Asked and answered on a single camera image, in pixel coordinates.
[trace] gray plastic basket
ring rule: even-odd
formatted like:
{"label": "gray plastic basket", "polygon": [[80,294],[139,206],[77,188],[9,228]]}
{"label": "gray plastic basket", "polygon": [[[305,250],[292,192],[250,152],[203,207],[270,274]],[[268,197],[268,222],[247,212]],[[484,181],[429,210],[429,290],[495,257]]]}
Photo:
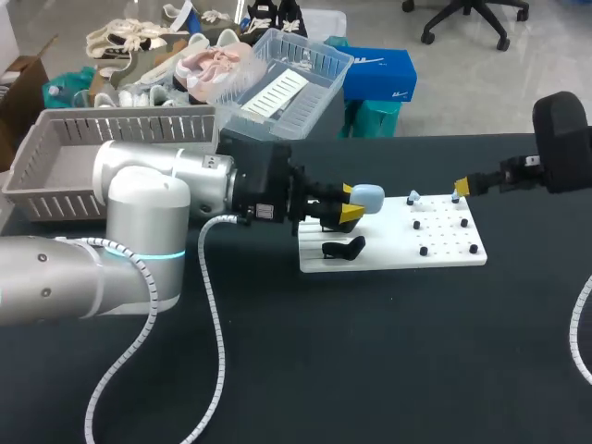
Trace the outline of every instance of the gray plastic basket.
{"label": "gray plastic basket", "polygon": [[213,106],[43,111],[18,148],[2,192],[31,221],[105,218],[93,195],[94,158],[107,141],[214,152]]}

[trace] clear plastic basket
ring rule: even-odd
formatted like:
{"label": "clear plastic basket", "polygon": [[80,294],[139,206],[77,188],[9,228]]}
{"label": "clear plastic basket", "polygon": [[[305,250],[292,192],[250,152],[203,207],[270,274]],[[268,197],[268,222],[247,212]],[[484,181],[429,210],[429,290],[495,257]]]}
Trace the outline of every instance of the clear plastic basket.
{"label": "clear plastic basket", "polygon": [[[341,88],[352,63],[351,55],[326,44],[271,29],[253,47],[253,56],[212,90],[208,103],[216,106],[219,128],[260,141],[304,139]],[[309,82],[285,109],[272,117],[241,109],[286,69]]]}

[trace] black table surface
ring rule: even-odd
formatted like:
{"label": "black table surface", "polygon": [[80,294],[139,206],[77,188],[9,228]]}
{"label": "black table surface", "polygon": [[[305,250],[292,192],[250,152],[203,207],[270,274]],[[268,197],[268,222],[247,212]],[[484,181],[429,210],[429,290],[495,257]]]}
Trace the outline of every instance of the black table surface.
{"label": "black table surface", "polygon": [[[294,158],[318,179],[397,196],[448,193],[535,151],[532,135],[494,135],[306,142]],[[216,227],[206,258],[228,372],[201,442],[592,442],[592,387],[568,344],[592,270],[592,191],[492,192],[470,206],[479,267],[305,275],[287,225]],[[99,403],[97,443],[181,442],[210,402],[217,354],[196,241],[179,304]],[[143,322],[0,329],[0,442],[82,443],[94,386]]]}

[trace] cable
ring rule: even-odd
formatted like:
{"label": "cable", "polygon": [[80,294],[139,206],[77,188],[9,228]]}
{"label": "cable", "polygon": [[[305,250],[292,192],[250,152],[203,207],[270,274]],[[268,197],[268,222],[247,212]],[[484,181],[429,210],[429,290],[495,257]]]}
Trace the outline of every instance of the cable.
{"label": "cable", "polygon": [[582,291],[580,291],[580,295],[573,308],[572,321],[570,322],[570,349],[572,351],[573,362],[589,384],[592,384],[592,374],[590,374],[589,370],[586,368],[582,356],[580,355],[580,348],[577,343],[577,329],[580,324],[580,315],[584,310],[584,305],[586,304],[586,300],[588,299],[591,290],[592,276],[588,279],[587,283],[582,288]]}
{"label": "cable", "polygon": [[227,222],[229,224],[238,223],[236,216],[216,216],[208,220],[200,232],[200,237],[197,240],[197,254],[200,260],[200,267],[202,268],[203,284],[205,285],[205,293],[207,294],[207,301],[210,303],[210,311],[212,312],[212,320],[214,321],[214,331],[216,333],[216,345],[218,347],[218,377],[216,381],[216,388],[214,389],[214,396],[203,415],[202,421],[193,429],[188,437],[186,437],[181,444],[191,444],[204,431],[207,424],[212,419],[212,415],[216,411],[216,407],[220,402],[222,395],[222,388],[224,387],[224,376],[226,374],[226,357],[224,353],[224,340],[222,340],[222,327],[218,319],[218,310],[216,309],[216,301],[214,300],[214,293],[212,292],[212,285],[210,284],[210,276],[207,273],[207,266],[205,264],[205,235],[216,224]]}
{"label": "cable", "polygon": [[[200,232],[199,239],[197,241],[197,253],[200,261],[200,267],[202,269],[202,276],[203,276],[203,284],[205,285],[205,293],[207,294],[207,300],[210,304],[210,311],[212,312],[212,320],[214,322],[214,331],[216,333],[216,345],[218,348],[218,376],[216,380],[216,388],[214,390],[214,396],[208,406],[205,414],[203,415],[202,420],[199,424],[193,429],[193,431],[189,434],[188,437],[183,439],[181,444],[192,444],[192,442],[197,439],[202,432],[204,431],[205,427],[208,425],[214,412],[216,411],[216,407],[220,402],[220,397],[222,396],[222,388],[224,387],[224,377],[226,374],[226,358],[224,353],[224,340],[222,339],[222,327],[220,326],[220,320],[218,318],[218,311],[216,309],[216,301],[214,299],[214,292],[212,291],[212,285],[210,284],[210,277],[207,272],[207,266],[205,263],[205,253],[204,253],[204,245],[205,245],[205,236],[207,232],[212,228],[214,225],[219,223],[230,223],[230,224],[237,224],[238,218],[236,216],[217,216],[210,219],[202,228]],[[138,255],[132,252],[127,247],[114,242],[112,240],[105,240],[105,239],[97,239],[97,238],[83,238],[80,241],[86,242],[89,245],[96,246],[96,247],[104,247],[110,248],[113,250],[117,250],[119,253],[125,255],[131,262],[134,264],[136,268],[142,273],[144,279],[146,280],[146,284],[148,285],[148,290],[150,292],[150,310],[148,312],[148,319],[144,324],[140,335],[136,338],[133,343],[128,347],[127,350],[115,361],[113,365],[107,370],[107,372],[103,375],[99,383],[97,384],[94,392],[92,393],[91,400],[89,401],[88,408],[86,410],[86,416],[84,418],[84,437],[86,439],[87,444],[95,444],[94,437],[93,437],[93,418],[94,418],[94,411],[96,409],[96,405],[105,390],[106,385],[108,384],[109,380],[114,376],[114,374],[121,368],[121,366],[135,353],[141,345],[144,343],[148,335],[152,331],[154,326],[154,322],[156,321],[156,316],[158,314],[158,292],[156,291],[156,285],[154,284],[154,279],[146,264],[142,261],[142,259],[138,258]]]}
{"label": "cable", "polygon": [[105,390],[106,385],[109,383],[111,378],[117,373],[117,371],[121,368],[123,364],[135,353],[141,345],[144,343],[148,335],[152,331],[154,326],[154,322],[156,321],[156,315],[158,315],[158,291],[156,290],[156,285],[154,284],[154,278],[152,274],[148,270],[148,267],[144,263],[142,259],[138,257],[136,253],[134,253],[129,248],[121,245],[120,243],[114,242],[112,240],[106,239],[99,239],[99,238],[82,238],[80,241],[88,243],[93,247],[103,247],[103,248],[110,248],[113,250],[118,251],[119,253],[126,256],[131,263],[142,273],[146,281],[146,285],[148,286],[148,292],[150,295],[150,309],[148,311],[148,318],[146,319],[146,323],[142,328],[142,331],[138,335],[138,337],[131,343],[127,350],[123,352],[121,356],[117,358],[117,360],[109,367],[106,373],[103,375],[99,383],[97,384],[94,392],[92,393],[91,399],[89,400],[89,405],[86,408],[86,415],[84,416],[84,438],[86,439],[87,444],[94,444],[94,436],[93,436],[93,418],[94,418],[94,411],[96,406],[99,402],[99,398]]}

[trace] shoe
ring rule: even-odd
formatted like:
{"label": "shoe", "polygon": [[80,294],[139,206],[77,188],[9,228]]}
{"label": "shoe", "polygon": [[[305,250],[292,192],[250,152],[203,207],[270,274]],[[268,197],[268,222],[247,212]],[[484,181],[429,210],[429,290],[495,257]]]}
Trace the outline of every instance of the shoe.
{"label": "shoe", "polygon": [[190,34],[200,31],[197,11],[191,1],[185,1],[181,9],[171,4],[164,5],[161,12],[161,23],[173,31],[188,31]]}
{"label": "shoe", "polygon": [[95,108],[117,108],[118,103],[106,92],[98,92],[94,96]]}
{"label": "shoe", "polygon": [[150,51],[131,51],[129,53],[129,63],[121,70],[111,74],[109,81],[116,88],[135,83],[142,78],[142,75],[152,71],[167,58],[177,54],[187,46],[185,37],[187,34],[173,34],[176,37],[174,43],[152,49]]}
{"label": "shoe", "polygon": [[192,105],[205,105],[212,88],[222,82],[233,68],[231,62],[218,61],[199,75],[191,75],[187,78],[187,91],[189,102]]}
{"label": "shoe", "polygon": [[139,108],[150,105],[150,98],[147,92],[132,93],[128,90],[119,92],[119,106],[122,108]]}
{"label": "shoe", "polygon": [[[197,18],[197,29],[192,30],[193,15]],[[172,30],[189,30],[191,33],[200,32],[209,41],[211,45],[216,44],[223,30],[233,30],[240,32],[238,24],[232,21],[228,14],[222,14],[212,9],[205,1],[187,0],[181,9],[177,9],[171,4],[163,6],[162,23]]]}
{"label": "shoe", "polygon": [[175,68],[173,85],[180,91],[188,91],[188,78],[198,77],[212,65],[229,64],[234,68],[248,57],[253,49],[246,43],[236,42],[224,47],[211,47],[200,53],[180,60]]}
{"label": "shoe", "polygon": [[130,60],[130,51],[155,49],[167,44],[160,37],[166,34],[187,35],[173,32],[151,22],[138,20],[113,20],[100,30],[86,37],[86,55],[98,66],[125,66]]}
{"label": "shoe", "polygon": [[284,32],[308,37],[304,20],[302,19],[302,12],[296,4],[296,0],[281,0],[281,4],[277,10],[277,27]]}
{"label": "shoe", "polygon": [[253,46],[269,28],[276,28],[278,7],[271,0],[255,0],[252,6],[247,6],[251,23],[249,28],[240,35],[240,41]]}
{"label": "shoe", "polygon": [[223,46],[229,46],[230,44],[233,43],[238,43],[240,42],[239,40],[239,36],[237,35],[237,33],[233,30],[223,30],[220,33],[220,36],[218,37],[218,40],[216,42],[216,47],[221,48]]}
{"label": "shoe", "polygon": [[150,106],[175,106],[175,101],[169,96],[168,90],[161,85],[155,85],[150,89]]}
{"label": "shoe", "polygon": [[172,57],[165,60],[163,63],[144,73],[136,83],[143,85],[151,85],[161,81],[164,77],[175,70],[177,63],[184,58],[201,53],[207,48],[210,42],[203,34],[193,34],[189,39],[189,43],[185,49],[182,49]]}

